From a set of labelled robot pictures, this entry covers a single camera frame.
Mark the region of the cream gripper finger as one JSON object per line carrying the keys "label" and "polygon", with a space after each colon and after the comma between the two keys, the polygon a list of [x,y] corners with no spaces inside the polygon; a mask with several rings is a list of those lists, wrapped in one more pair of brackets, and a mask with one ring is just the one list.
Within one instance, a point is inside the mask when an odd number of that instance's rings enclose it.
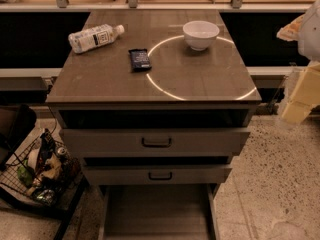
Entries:
{"label": "cream gripper finger", "polygon": [[306,119],[310,112],[311,107],[306,104],[289,102],[286,104],[281,114],[281,118],[290,124],[300,124]]}
{"label": "cream gripper finger", "polygon": [[290,99],[311,106],[320,104],[320,64],[308,66],[299,74]]}

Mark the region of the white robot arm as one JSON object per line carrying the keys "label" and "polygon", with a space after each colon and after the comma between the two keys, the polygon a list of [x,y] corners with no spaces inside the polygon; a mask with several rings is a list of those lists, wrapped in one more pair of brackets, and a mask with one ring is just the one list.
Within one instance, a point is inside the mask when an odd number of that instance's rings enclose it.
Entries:
{"label": "white robot arm", "polygon": [[277,37],[297,41],[298,53],[310,60],[309,65],[287,80],[288,92],[280,106],[280,118],[289,124],[301,123],[320,105],[320,0],[290,24],[281,28]]}

